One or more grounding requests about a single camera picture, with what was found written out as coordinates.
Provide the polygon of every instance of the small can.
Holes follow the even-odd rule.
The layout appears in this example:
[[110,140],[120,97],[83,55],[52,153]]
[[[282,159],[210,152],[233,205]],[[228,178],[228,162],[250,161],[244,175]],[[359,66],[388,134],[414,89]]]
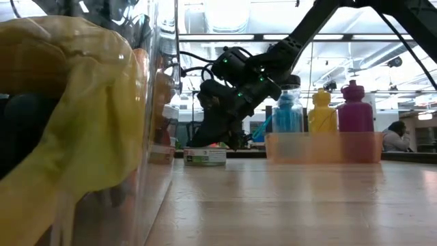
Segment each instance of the small can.
[[184,148],[184,164],[195,167],[226,165],[226,148]]

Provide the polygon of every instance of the yellow cloth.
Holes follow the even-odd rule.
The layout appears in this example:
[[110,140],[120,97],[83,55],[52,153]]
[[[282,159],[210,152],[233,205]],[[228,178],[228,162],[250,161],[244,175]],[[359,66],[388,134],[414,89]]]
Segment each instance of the yellow cloth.
[[141,162],[144,71],[125,39],[82,18],[0,23],[0,92],[61,96],[36,149],[0,182],[0,245],[34,245],[58,196],[78,201]]

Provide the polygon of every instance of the ceiling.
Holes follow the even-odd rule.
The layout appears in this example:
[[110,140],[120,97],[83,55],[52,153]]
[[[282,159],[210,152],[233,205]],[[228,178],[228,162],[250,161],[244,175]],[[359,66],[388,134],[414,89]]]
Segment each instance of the ceiling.
[[[254,55],[263,53],[269,44],[275,42],[266,41],[266,35],[263,42],[250,40],[244,42],[244,39],[248,38],[245,34],[291,33],[312,3],[312,0],[300,0],[297,8],[296,1],[287,0],[179,0],[180,49],[208,59],[216,59],[222,53],[224,46],[242,46]],[[387,18],[400,33],[407,34],[394,18],[391,16]],[[355,34],[357,40],[336,42],[330,38],[336,34],[347,33]],[[217,37],[211,34],[224,38],[216,41]],[[229,35],[224,34],[234,36],[226,40],[226,36]],[[335,81],[340,88],[351,76],[354,76],[358,83],[369,91],[387,91],[390,84],[396,85],[400,91],[434,91],[412,56],[406,52],[405,47],[397,41],[393,32],[373,9],[340,8],[322,28],[320,34],[323,35],[302,52],[293,71],[301,78],[302,90],[305,91],[302,94],[304,99],[310,98],[313,90],[329,81]],[[235,39],[241,39],[241,42],[235,42]],[[437,71],[434,72],[437,65],[411,37],[409,44],[437,79]],[[402,66],[398,68],[385,66],[388,61],[398,56],[403,60]],[[185,68],[205,65],[202,61],[186,56],[181,60],[182,67]],[[351,69],[360,71],[348,72]],[[199,73],[192,72],[190,75],[183,80],[185,92],[198,90],[201,83]],[[387,93],[379,93],[376,96],[377,102],[381,102],[379,105],[386,105],[384,101],[387,100],[395,100],[400,107],[413,108],[416,104],[414,99],[419,95],[403,93],[394,96],[395,99],[393,95]],[[341,94],[333,97],[342,100]]]

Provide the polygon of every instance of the table surface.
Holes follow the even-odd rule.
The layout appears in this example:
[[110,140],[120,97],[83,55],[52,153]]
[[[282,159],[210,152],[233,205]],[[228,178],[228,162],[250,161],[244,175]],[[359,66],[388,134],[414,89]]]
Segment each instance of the table surface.
[[436,245],[437,165],[175,164],[147,246]]

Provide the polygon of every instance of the can label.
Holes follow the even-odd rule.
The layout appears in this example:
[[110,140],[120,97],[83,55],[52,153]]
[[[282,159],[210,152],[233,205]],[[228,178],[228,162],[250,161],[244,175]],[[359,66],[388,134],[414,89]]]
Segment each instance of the can label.
[[224,163],[226,150],[224,149],[185,149],[184,159],[187,163]]

